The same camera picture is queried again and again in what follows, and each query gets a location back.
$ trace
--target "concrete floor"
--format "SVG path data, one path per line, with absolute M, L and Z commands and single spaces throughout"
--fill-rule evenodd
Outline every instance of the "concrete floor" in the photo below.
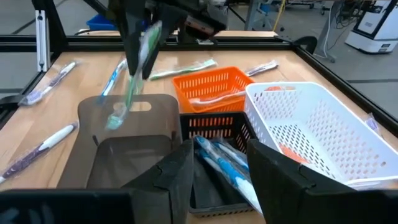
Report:
M 96 12 L 82 0 L 54 0 L 60 14 L 63 28 L 68 35 L 73 35 L 81 28 L 85 28 L 85 22 L 96 15 Z M 0 34 L 35 34 L 34 8 L 31 1 L 2 0 L 0 8 Z M 280 19 L 276 32 L 279 35 L 296 39 L 304 35 L 318 37 L 324 26 L 328 12 L 324 16 L 320 14 L 320 5 L 315 9 L 308 6 L 288 7 Z M 234 9 L 246 18 L 247 7 L 235 6 Z M 275 20 L 277 12 L 270 10 L 269 18 Z M 234 14 L 229 14 L 228 27 L 230 30 L 243 30 L 244 24 Z M 366 55 L 344 44 L 349 30 L 336 30 L 331 28 L 329 43 L 332 45 L 337 37 L 336 45 L 330 52 L 337 57 L 336 63 L 330 63 L 322 58 L 324 63 L 332 71 L 352 82 L 352 85 L 363 92 L 371 100 L 385 108 L 390 114 L 398 118 L 398 104 L 394 103 L 394 94 L 398 91 L 398 49 L 388 55 Z M 35 73 L 35 54 L 8 53 L 0 54 L 0 89 L 23 88 Z M 0 91 L 0 98 L 12 93 Z

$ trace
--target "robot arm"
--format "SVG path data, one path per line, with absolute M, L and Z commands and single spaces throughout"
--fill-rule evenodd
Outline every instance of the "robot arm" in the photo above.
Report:
M 226 24 L 208 15 L 206 9 L 207 2 L 199 0 L 109 0 L 107 17 L 116 23 L 120 31 L 130 75 L 134 75 L 137 69 L 139 39 L 148 17 L 146 11 L 151 10 L 150 23 L 162 21 L 162 35 L 144 65 L 143 79 L 150 75 L 159 45 L 177 28 L 197 39 L 209 39 L 226 29 Z

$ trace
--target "black basket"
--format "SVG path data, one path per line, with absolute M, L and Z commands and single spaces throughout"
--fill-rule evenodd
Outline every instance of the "black basket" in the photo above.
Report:
M 243 112 L 181 114 L 183 141 L 197 134 L 211 139 L 222 136 L 241 152 L 246 153 L 248 139 L 257 139 L 248 117 Z M 196 217 L 213 217 L 242 212 L 253 208 L 238 191 L 227 183 L 203 159 L 195 155 L 194 176 L 189 211 Z

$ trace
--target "orange plastic basket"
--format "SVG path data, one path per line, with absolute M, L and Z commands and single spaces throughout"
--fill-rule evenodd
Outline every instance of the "orange plastic basket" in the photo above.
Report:
M 253 80 L 236 67 L 226 67 L 182 75 L 173 78 L 172 82 L 183 113 L 204 113 L 242 111 L 244 96 L 228 97 L 210 105 L 200 106 L 193 106 L 190 99 L 208 100 L 243 91 Z

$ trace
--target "white basket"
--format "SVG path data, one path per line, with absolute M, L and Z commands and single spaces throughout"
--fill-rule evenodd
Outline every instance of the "white basket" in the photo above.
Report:
M 283 90 L 266 91 L 273 86 Z M 357 190 L 398 179 L 398 153 L 316 83 L 250 84 L 244 110 L 260 142 L 290 148 L 329 178 Z

